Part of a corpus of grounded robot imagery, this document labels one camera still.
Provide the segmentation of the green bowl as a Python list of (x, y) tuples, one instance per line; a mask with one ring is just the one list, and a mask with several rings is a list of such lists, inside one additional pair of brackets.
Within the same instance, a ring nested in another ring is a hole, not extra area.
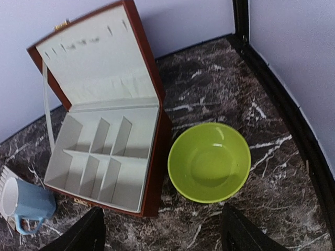
[(167, 169), (175, 189), (199, 203), (224, 201), (248, 179), (251, 152), (245, 138), (222, 123), (203, 123), (173, 143)]

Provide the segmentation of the brown open jewelry box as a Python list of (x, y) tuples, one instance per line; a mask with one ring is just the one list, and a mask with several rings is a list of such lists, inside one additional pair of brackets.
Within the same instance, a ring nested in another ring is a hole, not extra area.
[(172, 123), (135, 3), (82, 16), (28, 53), (67, 110), (44, 184), (91, 206), (157, 216)]

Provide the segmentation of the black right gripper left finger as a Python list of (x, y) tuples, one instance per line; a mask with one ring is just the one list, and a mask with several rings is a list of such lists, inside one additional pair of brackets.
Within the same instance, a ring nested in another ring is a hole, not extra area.
[(63, 235), (41, 250), (104, 250), (105, 240), (104, 211), (93, 207)]

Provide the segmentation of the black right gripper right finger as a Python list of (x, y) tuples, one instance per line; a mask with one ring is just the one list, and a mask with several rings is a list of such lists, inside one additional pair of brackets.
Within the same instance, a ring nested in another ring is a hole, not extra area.
[(225, 203), (222, 209), (221, 221), (223, 250), (287, 250), (229, 203)]

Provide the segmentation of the black right corner post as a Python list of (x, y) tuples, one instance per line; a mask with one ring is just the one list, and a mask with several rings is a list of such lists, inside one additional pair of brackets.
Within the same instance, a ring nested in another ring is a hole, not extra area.
[(316, 190), (331, 238), (334, 238), (334, 179), (311, 127), (269, 65), (249, 43), (248, 1), (233, 1), (235, 34), (229, 42), (261, 83), (296, 142)]

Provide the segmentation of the light blue mug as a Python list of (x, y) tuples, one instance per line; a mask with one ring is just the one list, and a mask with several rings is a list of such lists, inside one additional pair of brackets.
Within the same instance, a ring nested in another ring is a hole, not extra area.
[[(14, 177), (4, 184), (1, 206), (6, 216), (14, 217), (16, 230), (22, 235), (36, 234), (43, 221), (52, 218), (57, 208), (51, 191)], [(32, 231), (26, 231), (21, 225), (23, 219), (38, 224)]]

